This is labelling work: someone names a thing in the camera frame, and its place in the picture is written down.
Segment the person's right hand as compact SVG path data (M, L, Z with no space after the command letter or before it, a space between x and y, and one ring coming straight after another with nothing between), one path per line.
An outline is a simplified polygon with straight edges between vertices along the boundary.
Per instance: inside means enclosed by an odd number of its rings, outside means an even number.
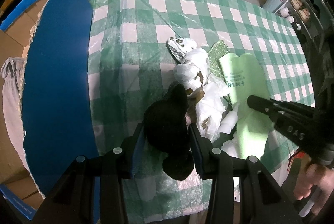
M295 198L297 200L307 198L313 186L321 189L321 194L311 209L313 214L318 215L333 191L333 170L312 163L309 155L304 155L293 191Z

